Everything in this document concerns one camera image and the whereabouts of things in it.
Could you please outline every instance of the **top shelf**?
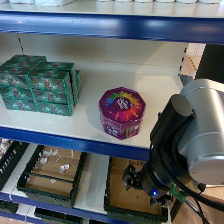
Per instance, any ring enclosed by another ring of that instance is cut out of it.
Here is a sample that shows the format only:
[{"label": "top shelf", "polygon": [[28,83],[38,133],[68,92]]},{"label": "top shelf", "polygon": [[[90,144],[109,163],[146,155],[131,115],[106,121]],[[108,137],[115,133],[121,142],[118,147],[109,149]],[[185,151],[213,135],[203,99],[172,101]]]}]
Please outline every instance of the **top shelf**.
[{"label": "top shelf", "polygon": [[224,3],[1,4],[0,31],[224,44]]}]

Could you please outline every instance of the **product box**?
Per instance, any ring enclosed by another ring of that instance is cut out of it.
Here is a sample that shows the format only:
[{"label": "product box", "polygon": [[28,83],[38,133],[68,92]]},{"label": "product box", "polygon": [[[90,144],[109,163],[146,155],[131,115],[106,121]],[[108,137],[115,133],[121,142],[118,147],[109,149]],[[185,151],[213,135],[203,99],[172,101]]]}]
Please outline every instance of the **product box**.
[{"label": "product box", "polygon": [[63,116],[72,116],[75,108],[73,100],[71,100],[69,104],[54,104],[36,101],[36,106],[39,112]]},{"label": "product box", "polygon": [[2,98],[33,100],[30,89],[24,89],[16,86],[0,86],[0,95]]},{"label": "product box", "polygon": [[39,62],[8,60],[4,64],[2,64],[2,67],[33,69],[38,64],[39,64]]},{"label": "product box", "polygon": [[69,153],[39,145],[27,163],[17,189],[29,199],[67,208],[74,206],[86,153]]},{"label": "product box", "polygon": [[69,104],[73,100],[72,90],[69,89],[67,94],[65,92],[52,92],[32,89],[33,98],[36,101],[44,103],[59,103]]},{"label": "product box", "polygon": [[46,56],[34,56],[34,55],[14,55],[10,61],[29,61],[29,62],[47,62]]},{"label": "product box", "polygon": [[133,90],[120,87],[106,91],[99,101],[104,131],[119,139],[137,135],[145,106],[141,96]]},{"label": "product box", "polygon": [[37,111],[33,100],[2,99],[8,110]]},{"label": "product box", "polygon": [[108,167],[104,209],[107,216],[128,223],[153,224],[168,221],[168,209],[160,205],[150,205],[150,197],[143,191],[130,188],[122,182],[124,170],[132,164],[136,172],[143,161],[111,157]]},{"label": "product box", "polygon": [[0,190],[11,176],[14,168],[22,158],[29,143],[13,141],[4,155],[0,159]]},{"label": "product box", "polygon": [[41,218],[44,223],[51,224],[82,224],[83,219],[73,215],[36,208],[34,215]]},{"label": "product box", "polygon": [[69,72],[70,83],[76,81],[76,72],[74,63],[61,63],[61,62],[40,62],[37,66],[38,69],[49,69]]},{"label": "product box", "polygon": [[33,68],[0,67],[0,86],[29,88],[26,76]]},{"label": "product box", "polygon": [[68,93],[71,88],[69,73],[65,71],[33,69],[28,75],[29,86],[32,89],[61,91]]}]

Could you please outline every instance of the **cardboard tray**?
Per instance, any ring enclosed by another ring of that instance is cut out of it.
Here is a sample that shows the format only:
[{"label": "cardboard tray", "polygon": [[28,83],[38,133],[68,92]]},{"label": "cardboard tray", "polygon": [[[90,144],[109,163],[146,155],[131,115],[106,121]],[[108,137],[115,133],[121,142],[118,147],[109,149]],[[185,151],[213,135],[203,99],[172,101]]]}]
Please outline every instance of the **cardboard tray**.
[{"label": "cardboard tray", "polygon": [[[48,162],[41,164],[40,160],[46,157],[43,155],[44,151],[50,149],[57,150],[54,147],[37,146],[17,183],[17,189],[23,191],[31,200],[72,208],[86,153],[58,149],[59,152],[55,157],[50,155],[47,157]],[[70,164],[70,168],[65,173],[60,173],[59,168],[64,164]]]},{"label": "cardboard tray", "polygon": [[11,176],[29,143],[14,141],[0,160],[0,190]]},{"label": "cardboard tray", "polygon": [[142,190],[126,191],[122,175],[128,164],[140,171],[144,162],[111,157],[104,196],[107,216],[130,223],[162,223],[168,220],[168,209],[158,205],[150,206],[150,197]]},{"label": "cardboard tray", "polygon": [[36,208],[34,215],[41,218],[41,220],[45,223],[52,224],[81,224],[83,220],[82,218],[76,216],[54,212],[42,208]]},{"label": "cardboard tray", "polygon": [[15,214],[18,209],[18,206],[19,206],[19,204],[0,200],[0,211],[1,212]]}]

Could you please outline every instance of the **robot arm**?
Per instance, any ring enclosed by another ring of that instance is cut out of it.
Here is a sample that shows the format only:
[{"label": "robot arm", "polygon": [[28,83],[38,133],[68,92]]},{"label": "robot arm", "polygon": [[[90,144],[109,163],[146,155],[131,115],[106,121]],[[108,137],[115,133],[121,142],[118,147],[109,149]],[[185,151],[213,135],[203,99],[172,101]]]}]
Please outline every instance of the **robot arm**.
[{"label": "robot arm", "polygon": [[124,172],[127,189],[141,188],[161,200],[173,182],[223,185],[224,85],[203,79],[189,83],[170,98],[150,140],[142,170],[135,173],[129,166]]}]

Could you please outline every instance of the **purple tin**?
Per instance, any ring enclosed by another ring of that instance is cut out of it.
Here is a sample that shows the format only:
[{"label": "purple tin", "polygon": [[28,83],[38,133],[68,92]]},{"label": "purple tin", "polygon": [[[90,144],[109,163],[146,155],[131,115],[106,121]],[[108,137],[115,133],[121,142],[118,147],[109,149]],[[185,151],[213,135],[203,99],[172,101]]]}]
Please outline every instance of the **purple tin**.
[{"label": "purple tin", "polygon": [[141,96],[124,87],[108,90],[99,101],[104,131],[119,139],[137,135],[145,110]]}]

